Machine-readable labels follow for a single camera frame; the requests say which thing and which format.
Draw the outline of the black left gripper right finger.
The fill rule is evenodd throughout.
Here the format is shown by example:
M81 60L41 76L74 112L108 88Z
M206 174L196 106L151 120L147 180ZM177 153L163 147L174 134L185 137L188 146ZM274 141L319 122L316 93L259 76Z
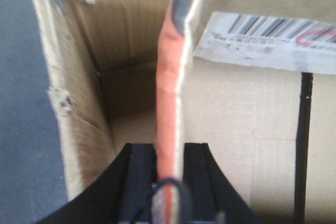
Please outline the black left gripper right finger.
M184 145L183 182L191 192L190 223L262 223L221 171L206 143Z

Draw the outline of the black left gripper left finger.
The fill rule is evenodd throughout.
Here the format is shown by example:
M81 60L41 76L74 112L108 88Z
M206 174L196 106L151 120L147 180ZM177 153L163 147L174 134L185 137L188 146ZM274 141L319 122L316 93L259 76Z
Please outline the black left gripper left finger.
M129 223L156 180L152 144L126 144L82 193L39 223Z

